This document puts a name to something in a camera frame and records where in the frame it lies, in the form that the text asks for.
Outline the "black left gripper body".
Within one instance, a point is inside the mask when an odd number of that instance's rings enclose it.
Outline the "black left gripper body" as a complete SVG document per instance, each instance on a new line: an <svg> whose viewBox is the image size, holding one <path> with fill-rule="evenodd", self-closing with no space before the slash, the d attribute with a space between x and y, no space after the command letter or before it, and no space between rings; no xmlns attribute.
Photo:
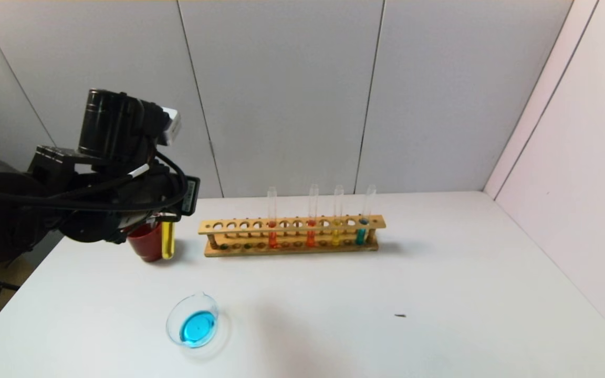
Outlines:
<svg viewBox="0 0 605 378"><path fill-rule="evenodd" d="M186 191L177 203L158 209L153 217L189 217L194 214L199 198L200 179L191 175L178 175L170 172L152 175L153 200L165 201L182 191L182 179L186 181Z"/></svg>

